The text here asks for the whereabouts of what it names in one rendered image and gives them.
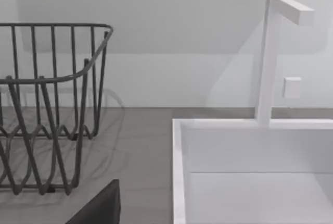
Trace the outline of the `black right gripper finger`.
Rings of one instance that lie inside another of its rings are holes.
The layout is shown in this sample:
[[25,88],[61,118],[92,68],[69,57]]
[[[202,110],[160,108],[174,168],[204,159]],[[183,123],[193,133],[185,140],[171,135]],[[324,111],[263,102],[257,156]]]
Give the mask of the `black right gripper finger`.
[[112,180],[65,224],[120,224],[119,179]]

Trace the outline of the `tall white tap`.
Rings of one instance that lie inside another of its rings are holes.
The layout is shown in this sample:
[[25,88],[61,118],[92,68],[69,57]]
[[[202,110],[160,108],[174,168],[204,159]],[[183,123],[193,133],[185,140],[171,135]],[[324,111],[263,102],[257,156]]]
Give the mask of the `tall white tap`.
[[259,127],[270,125],[275,71],[282,18],[300,27],[314,22],[314,9],[295,0],[266,0],[261,44],[261,76],[255,119]]

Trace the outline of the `white sink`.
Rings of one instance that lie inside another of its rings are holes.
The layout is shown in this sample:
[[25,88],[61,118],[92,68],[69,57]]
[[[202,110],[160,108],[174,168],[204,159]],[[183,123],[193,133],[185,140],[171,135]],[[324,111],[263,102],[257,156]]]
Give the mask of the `white sink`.
[[333,224],[333,120],[174,119],[173,224]]

